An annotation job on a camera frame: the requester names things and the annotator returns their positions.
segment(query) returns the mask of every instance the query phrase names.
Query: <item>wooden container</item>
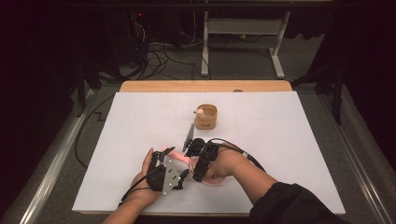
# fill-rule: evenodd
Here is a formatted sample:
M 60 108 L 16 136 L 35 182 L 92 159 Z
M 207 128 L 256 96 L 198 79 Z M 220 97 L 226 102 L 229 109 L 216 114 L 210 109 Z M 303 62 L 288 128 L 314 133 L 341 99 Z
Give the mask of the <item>wooden container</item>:
M 216 127 L 216 120 L 218 117 L 218 109 L 214 105 L 199 105 L 197 110 L 202 108 L 204 114 L 195 117 L 194 124 L 197 129 L 212 130 Z

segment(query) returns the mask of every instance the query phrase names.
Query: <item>sleeve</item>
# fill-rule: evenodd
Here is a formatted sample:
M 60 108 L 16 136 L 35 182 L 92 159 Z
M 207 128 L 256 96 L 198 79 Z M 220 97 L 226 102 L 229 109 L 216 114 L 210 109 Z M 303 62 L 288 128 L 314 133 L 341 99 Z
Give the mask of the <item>sleeve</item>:
M 297 184 L 275 183 L 250 210 L 254 224 L 348 223 L 333 214 L 311 191 Z

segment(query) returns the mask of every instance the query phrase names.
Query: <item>white stand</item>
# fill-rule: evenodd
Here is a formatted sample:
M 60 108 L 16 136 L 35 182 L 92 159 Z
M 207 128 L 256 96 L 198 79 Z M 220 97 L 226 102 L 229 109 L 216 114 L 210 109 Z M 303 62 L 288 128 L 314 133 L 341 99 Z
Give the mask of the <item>white stand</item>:
M 276 46 L 270 48 L 270 55 L 276 70 L 276 76 L 285 78 L 277 53 L 285 34 L 290 12 L 285 12 L 283 20 L 248 20 L 248 19 L 209 19 L 205 12 L 204 48 L 202 52 L 201 75 L 209 74 L 209 49 L 207 41 L 209 34 L 245 34 L 245 35 L 277 35 Z

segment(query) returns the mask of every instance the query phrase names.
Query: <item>human hand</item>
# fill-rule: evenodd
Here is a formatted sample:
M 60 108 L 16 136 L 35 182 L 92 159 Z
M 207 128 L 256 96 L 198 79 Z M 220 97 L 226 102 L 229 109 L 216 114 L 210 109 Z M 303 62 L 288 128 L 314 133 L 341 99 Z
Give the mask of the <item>human hand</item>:
M 131 186 L 147 174 L 152 153 L 153 148 L 148 151 L 146 158 L 143 160 L 142 171 L 134 177 Z M 128 196 L 125 202 L 128 203 L 129 201 L 133 201 L 133 203 L 142 206 L 142 208 L 144 209 L 154 203 L 160 196 L 161 193 L 159 191 L 152 190 L 149 187 L 149 183 L 145 179 L 140 182 L 136 187 L 134 187 L 132 193 Z
M 247 163 L 250 163 L 250 161 L 241 153 L 227 147 L 219 147 L 218 156 L 207 170 L 204 180 L 208 180 L 214 175 L 223 177 L 234 175 L 237 167 L 246 165 Z

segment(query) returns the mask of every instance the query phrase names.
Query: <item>white paper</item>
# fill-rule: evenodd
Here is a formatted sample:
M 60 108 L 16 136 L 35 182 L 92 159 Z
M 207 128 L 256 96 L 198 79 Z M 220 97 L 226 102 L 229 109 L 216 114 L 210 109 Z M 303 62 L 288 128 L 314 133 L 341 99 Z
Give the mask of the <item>white paper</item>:
M 214 130 L 194 137 L 222 138 L 251 154 L 267 173 L 311 190 L 334 213 L 345 209 L 320 153 L 296 92 L 119 92 L 93 153 L 73 210 L 114 211 L 140 172 L 151 147 L 181 151 L 198 105 L 219 111 Z M 183 171 L 186 164 L 176 162 Z M 146 214 L 241 214 L 252 204 L 233 177 L 218 187 L 189 175 L 183 190 L 172 190 Z

